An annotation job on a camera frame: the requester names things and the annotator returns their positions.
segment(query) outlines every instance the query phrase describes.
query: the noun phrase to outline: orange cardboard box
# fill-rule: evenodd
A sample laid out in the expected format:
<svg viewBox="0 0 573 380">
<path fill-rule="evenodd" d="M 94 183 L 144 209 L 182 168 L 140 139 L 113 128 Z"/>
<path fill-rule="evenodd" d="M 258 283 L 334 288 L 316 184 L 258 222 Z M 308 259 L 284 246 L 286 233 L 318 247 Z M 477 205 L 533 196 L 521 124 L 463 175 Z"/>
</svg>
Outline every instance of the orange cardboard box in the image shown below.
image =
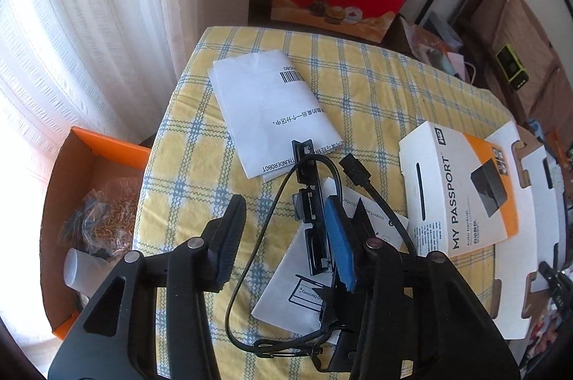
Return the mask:
<svg viewBox="0 0 573 380">
<path fill-rule="evenodd" d="M 63 339 L 77 316 L 77 293 L 64 283 L 68 246 L 59 236 L 63 224 L 91 189 L 115 178 L 138 178 L 139 187 L 150 150 L 73 127 L 59 151 L 48 184 L 39 239 L 40 284 L 52 330 Z"/>
</svg>

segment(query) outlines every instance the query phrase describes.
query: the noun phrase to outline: black plastic bracket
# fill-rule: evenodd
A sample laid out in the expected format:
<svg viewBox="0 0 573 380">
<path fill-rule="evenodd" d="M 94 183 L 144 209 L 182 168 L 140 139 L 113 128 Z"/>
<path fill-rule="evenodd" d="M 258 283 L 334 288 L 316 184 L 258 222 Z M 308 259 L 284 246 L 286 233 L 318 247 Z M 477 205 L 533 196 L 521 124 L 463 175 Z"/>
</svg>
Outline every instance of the black plastic bracket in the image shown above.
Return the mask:
<svg viewBox="0 0 573 380">
<path fill-rule="evenodd" d="M 409 360 L 410 380 L 519 380 L 505 340 L 445 254 L 403 254 L 377 238 L 368 239 L 364 249 L 371 289 L 358 293 L 365 298 L 361 308 L 357 300 L 345 307 L 340 305 L 345 297 L 358 294 L 336 294 L 340 282 L 335 283 L 331 303 L 339 306 L 334 312 L 339 320 L 353 316 L 354 322 L 328 368 L 320 371 L 350 371 L 350 380 L 398 379 L 402 361 Z M 345 362 L 345 356 L 353 362 Z M 317 358 L 313 361 L 321 367 Z"/>
<path fill-rule="evenodd" d="M 203 292 L 228 282 L 245 226 L 246 202 L 235 195 L 201 237 L 145 257 L 128 252 L 80 313 L 59 348 L 49 380 L 150 380 L 157 374 L 157 288 L 167 288 L 171 378 L 219 380 Z"/>
<path fill-rule="evenodd" d="M 303 143 L 292 142 L 295 163 L 314 153 L 312 140 Z M 314 160 L 303 163 L 296 170 L 296 179 L 306 187 L 299 190 L 294 201 L 297 218 L 311 224 L 304 232 L 307 243 L 308 266 L 312 276 L 332 271 L 332 259 L 326 227 L 324 225 L 324 204 L 320 189 L 319 171 Z"/>
</svg>

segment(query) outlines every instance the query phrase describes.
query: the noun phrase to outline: black clip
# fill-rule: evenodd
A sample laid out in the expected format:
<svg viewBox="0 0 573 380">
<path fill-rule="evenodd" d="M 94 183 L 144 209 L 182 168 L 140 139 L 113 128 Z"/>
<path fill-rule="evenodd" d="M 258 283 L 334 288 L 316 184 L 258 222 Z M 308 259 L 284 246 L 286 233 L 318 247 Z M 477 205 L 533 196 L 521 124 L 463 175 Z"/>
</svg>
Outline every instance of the black clip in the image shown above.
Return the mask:
<svg viewBox="0 0 573 380">
<path fill-rule="evenodd" d="M 253 343 L 254 347 L 260 346 L 274 346 L 281 342 L 276 340 L 267 340 L 267 339 L 260 339 Z M 314 345 L 301 345 L 292 348 L 292 352 L 271 352 L 269 354 L 261 354 L 256 353 L 257 357 L 261 359 L 274 359 L 274 358 L 304 358 L 309 356 L 318 356 L 322 354 L 323 349 L 319 346 L 318 343 Z"/>
<path fill-rule="evenodd" d="M 294 161 L 299 162 L 306 155 L 313 154 L 312 140 L 292 142 Z M 304 231 L 307 242 L 308 266 L 310 275 L 332 271 L 332 259 L 324 225 L 324 205 L 320 190 L 319 171 L 314 160 L 303 163 L 296 170 L 296 179 L 306 188 L 295 195 L 295 216 L 304 223 L 312 225 Z"/>
</svg>

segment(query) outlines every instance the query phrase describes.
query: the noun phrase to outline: cardboard box lid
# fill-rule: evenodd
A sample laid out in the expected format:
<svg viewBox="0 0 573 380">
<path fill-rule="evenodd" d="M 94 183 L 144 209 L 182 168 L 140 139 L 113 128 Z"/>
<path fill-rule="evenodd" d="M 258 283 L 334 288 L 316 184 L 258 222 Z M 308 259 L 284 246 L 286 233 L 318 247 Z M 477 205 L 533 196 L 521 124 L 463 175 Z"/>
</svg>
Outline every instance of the cardboard box lid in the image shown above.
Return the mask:
<svg viewBox="0 0 573 380">
<path fill-rule="evenodd" d="M 529 329 L 530 317 L 523 317 L 525 300 L 532 276 L 537 272 L 537 230 L 531 184 L 523 174 L 520 161 L 539 148 L 530 142 L 520 149 L 521 136 L 515 122 L 508 122 L 487 138 L 507 153 L 508 171 L 514 186 L 519 232 L 516 236 L 496 244 L 495 293 L 498 306 L 492 308 L 492 318 L 506 340 L 523 339 Z M 519 153 L 512 156 L 510 152 Z"/>
<path fill-rule="evenodd" d="M 64 283 L 69 247 L 59 241 L 63 224 L 91 189 L 109 180 L 137 177 L 143 180 L 150 150 L 72 128 L 64 141 L 48 184 L 40 231 L 40 284 L 44 309 L 52 330 L 77 309 L 77 293 Z"/>
<path fill-rule="evenodd" d="M 534 197 L 538 265 L 545 261 L 553 267 L 554 260 L 558 260 L 559 210 L 557 197 L 549 176 L 545 147 L 538 142 L 536 143 L 539 148 L 523 158 L 521 165 L 529 174 Z M 538 273 L 537 278 L 531 283 L 531 292 L 547 289 L 549 289 L 549 285 L 546 279 Z"/>
</svg>

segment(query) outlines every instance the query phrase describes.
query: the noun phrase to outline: table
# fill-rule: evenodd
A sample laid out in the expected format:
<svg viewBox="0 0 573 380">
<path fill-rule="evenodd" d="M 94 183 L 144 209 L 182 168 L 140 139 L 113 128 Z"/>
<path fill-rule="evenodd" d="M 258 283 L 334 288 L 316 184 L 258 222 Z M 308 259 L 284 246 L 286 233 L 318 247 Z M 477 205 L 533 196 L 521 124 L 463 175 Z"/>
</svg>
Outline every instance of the table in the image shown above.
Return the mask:
<svg viewBox="0 0 573 380">
<path fill-rule="evenodd" d="M 403 215 L 406 197 L 398 160 L 400 139 L 426 120 L 486 138 L 512 119 L 488 91 L 379 47 L 262 28 L 207 29 L 159 127 L 145 170 L 134 248 L 146 255 L 170 251 L 199 235 L 209 220 L 222 216 L 232 194 L 245 197 L 247 220 L 231 281 L 221 293 L 206 295 L 223 379 L 324 378 L 309 359 L 259 359 L 237 350 L 227 341 L 223 328 L 228 298 L 281 179 L 264 184 L 260 178 L 245 177 L 207 72 L 215 60 L 274 49 L 289 55 L 346 142 L 344 149 L 329 157 L 337 163 L 353 153 L 371 172 L 373 185 Z M 343 183 L 354 188 L 347 178 Z M 290 199 L 297 189 L 293 180 L 285 190 L 234 306 L 231 326 L 244 342 L 261 337 L 289 338 L 288 333 L 253 319 L 250 311 L 299 227 Z M 486 308 L 492 302 L 493 259 L 490 247 L 454 260 Z M 164 292 L 159 292 L 157 314 L 158 370 L 166 375 Z M 347 376 L 333 374 L 328 378 Z"/>
</svg>

